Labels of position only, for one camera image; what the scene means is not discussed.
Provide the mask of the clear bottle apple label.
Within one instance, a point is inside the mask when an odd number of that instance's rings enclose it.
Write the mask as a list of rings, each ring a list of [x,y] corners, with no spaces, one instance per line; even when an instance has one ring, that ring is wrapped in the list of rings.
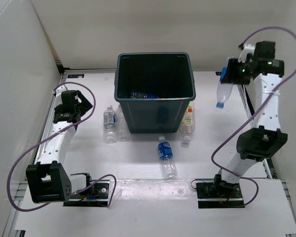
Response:
[[[191,101],[185,111],[183,119],[179,127],[178,138],[184,147],[188,147],[195,131],[195,105]]]

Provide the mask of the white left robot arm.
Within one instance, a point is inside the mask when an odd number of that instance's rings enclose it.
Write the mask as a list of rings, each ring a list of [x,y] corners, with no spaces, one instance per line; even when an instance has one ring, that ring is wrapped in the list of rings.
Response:
[[[68,175],[62,165],[81,117],[93,106],[79,90],[65,90],[57,98],[60,104],[54,109],[52,139],[37,162],[26,169],[34,203],[69,201],[77,192],[87,198],[94,192],[89,173]]]

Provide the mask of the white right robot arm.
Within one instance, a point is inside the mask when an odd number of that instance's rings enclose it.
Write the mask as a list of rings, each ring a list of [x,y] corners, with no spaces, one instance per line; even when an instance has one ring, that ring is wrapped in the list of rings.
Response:
[[[230,92],[233,85],[253,84],[255,114],[249,130],[239,135],[236,154],[214,177],[212,193],[222,198],[239,186],[240,177],[255,164],[272,157],[288,140],[278,119],[279,90],[284,62],[275,59],[275,43],[260,41],[241,46],[238,58],[230,58],[222,69],[218,88]]]

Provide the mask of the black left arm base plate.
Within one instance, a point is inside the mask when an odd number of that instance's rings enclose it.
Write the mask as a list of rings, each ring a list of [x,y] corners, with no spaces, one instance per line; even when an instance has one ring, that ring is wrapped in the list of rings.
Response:
[[[97,182],[90,191],[83,194],[75,194],[67,202],[63,202],[64,207],[106,207],[109,203],[110,180]]]

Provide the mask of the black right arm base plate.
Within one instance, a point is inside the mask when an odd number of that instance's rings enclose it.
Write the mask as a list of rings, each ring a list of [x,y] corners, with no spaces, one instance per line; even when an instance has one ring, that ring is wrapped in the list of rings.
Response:
[[[239,185],[235,189],[216,189],[214,182],[194,179],[191,188],[197,192],[199,209],[244,208]]]

